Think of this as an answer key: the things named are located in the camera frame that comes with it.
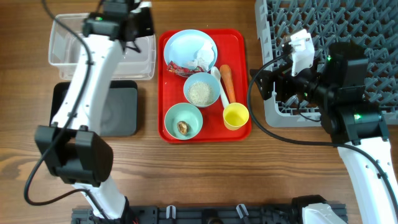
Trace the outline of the brown mushroom piece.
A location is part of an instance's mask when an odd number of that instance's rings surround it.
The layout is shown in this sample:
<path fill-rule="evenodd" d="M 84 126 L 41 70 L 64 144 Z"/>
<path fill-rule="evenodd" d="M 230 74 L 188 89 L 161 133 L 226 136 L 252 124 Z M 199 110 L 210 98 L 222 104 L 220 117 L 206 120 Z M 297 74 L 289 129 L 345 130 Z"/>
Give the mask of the brown mushroom piece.
<path fill-rule="evenodd" d="M 179 121 L 177 123 L 177 129 L 180 134 L 186 136 L 189 132 L 189 125 L 184 121 Z"/>

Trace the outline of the red snack wrapper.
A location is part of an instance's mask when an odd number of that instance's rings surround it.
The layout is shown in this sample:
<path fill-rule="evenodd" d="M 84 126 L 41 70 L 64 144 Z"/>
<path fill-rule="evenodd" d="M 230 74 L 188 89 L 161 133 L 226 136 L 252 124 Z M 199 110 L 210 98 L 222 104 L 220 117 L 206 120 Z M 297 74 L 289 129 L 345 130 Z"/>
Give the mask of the red snack wrapper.
<path fill-rule="evenodd" d="M 170 63 L 167 65 L 167 70 L 182 77 L 189 77 L 190 75 L 193 75 L 195 73 L 204 72 L 204 70 L 199 66 L 197 66 L 194 69 L 190 69 L 190 68 L 180 67 L 173 61 L 170 61 Z"/>

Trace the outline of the light blue rice bowl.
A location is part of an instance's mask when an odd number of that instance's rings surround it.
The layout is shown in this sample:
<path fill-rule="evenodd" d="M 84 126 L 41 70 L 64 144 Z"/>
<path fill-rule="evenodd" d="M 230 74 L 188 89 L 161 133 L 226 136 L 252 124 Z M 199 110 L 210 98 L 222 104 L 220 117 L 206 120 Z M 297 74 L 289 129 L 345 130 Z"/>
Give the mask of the light blue rice bowl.
<path fill-rule="evenodd" d="M 188 99 L 188 89 L 195 82 L 205 82 L 212 87 L 213 101 L 211 102 L 210 105 L 212 105 L 214 102 L 216 102 L 218 100 L 218 98 L 220 97 L 220 86 L 218 84 L 217 79 L 209 73 L 201 72 L 201 73 L 196 73 L 196 74 L 191 75 L 190 77 L 187 78 L 187 80 L 184 83 L 183 94 L 189 103 L 191 103 L 191 102 Z"/>

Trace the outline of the yellow plastic cup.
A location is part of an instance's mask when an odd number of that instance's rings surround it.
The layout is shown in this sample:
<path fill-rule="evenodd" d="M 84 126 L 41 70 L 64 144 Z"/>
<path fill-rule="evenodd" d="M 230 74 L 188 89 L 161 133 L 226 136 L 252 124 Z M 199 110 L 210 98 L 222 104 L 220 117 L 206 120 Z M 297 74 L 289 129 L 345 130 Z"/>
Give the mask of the yellow plastic cup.
<path fill-rule="evenodd" d="M 241 103 L 230 103 L 223 110 L 224 125 L 228 130 L 235 131 L 244 126 L 249 120 L 249 111 Z"/>

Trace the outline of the white tissue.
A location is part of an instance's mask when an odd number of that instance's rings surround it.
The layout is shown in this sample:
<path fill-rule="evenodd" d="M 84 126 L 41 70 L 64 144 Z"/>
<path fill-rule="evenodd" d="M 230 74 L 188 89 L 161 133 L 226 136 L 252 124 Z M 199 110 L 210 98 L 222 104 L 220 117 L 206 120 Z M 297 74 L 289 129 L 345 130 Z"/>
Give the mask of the white tissue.
<path fill-rule="evenodd" d="M 213 51 L 213 44 L 209 40 L 203 43 L 201 49 L 197 51 L 197 56 L 194 60 L 186 63 L 189 67 L 200 67 L 205 72 L 211 68 L 211 63 L 215 59 L 215 53 Z"/>

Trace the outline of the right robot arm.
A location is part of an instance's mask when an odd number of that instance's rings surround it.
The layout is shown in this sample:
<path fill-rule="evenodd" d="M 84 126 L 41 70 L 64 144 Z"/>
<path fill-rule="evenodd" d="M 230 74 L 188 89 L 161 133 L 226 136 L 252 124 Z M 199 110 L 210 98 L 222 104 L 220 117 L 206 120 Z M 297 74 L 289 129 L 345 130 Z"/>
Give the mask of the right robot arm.
<path fill-rule="evenodd" d="M 288 93 L 316 104 L 321 126 L 331 142 L 288 139 L 268 131 L 255 116 L 251 118 L 264 133 L 280 141 L 337 148 L 349 173 L 363 223 L 397 223 L 397 180 L 388 127 L 378 106 L 363 98 L 367 66 L 363 47 L 337 42 L 328 49 L 322 73 L 312 68 L 297 75 L 286 75 L 283 68 L 277 72 L 265 67 L 250 71 L 250 87 L 258 83 L 268 94 L 270 83 L 283 81 Z"/>

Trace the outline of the mint green bowl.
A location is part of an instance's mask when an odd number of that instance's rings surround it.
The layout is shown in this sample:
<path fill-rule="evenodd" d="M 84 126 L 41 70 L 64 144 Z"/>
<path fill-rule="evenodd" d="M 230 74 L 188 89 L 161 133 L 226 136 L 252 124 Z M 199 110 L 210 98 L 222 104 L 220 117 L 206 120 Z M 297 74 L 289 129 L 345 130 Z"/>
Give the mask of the mint green bowl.
<path fill-rule="evenodd" d="M 178 123 L 184 122 L 186 134 L 178 129 Z M 173 105 L 164 118 L 164 125 L 167 132 L 175 139 L 189 140 L 194 138 L 203 127 L 203 116 L 201 111 L 190 103 L 177 103 Z"/>

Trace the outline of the orange carrot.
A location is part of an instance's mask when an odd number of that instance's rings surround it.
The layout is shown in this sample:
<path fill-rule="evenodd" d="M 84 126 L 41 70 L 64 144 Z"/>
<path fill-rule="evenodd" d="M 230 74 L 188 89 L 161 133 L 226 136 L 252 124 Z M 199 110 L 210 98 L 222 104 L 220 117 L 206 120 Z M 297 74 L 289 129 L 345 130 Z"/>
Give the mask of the orange carrot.
<path fill-rule="evenodd" d="M 229 65 L 222 65 L 220 67 L 221 78 L 224 82 L 224 86 L 226 87 L 226 92 L 229 98 L 230 103 L 236 102 L 236 95 L 234 92 L 232 71 Z"/>

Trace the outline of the white rice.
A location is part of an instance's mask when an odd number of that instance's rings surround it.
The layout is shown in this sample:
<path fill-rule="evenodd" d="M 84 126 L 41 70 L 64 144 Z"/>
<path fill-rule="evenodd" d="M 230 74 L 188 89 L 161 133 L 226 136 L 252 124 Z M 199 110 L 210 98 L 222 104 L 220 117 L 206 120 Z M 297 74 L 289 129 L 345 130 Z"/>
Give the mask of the white rice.
<path fill-rule="evenodd" d="M 195 82 L 188 89 L 189 101 L 197 106 L 208 106 L 213 101 L 213 89 L 205 82 Z"/>

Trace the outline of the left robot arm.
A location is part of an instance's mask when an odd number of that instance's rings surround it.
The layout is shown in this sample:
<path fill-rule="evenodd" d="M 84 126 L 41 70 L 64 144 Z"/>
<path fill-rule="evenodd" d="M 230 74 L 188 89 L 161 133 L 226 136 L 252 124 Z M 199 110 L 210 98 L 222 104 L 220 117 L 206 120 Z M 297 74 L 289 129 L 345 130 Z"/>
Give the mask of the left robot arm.
<path fill-rule="evenodd" d="M 113 150 L 100 122 L 113 73 L 136 39 L 152 36 L 149 1 L 101 1 L 76 35 L 82 48 L 67 94 L 48 126 L 39 126 L 39 164 L 82 193 L 99 223 L 137 223 L 128 199 L 111 178 Z"/>

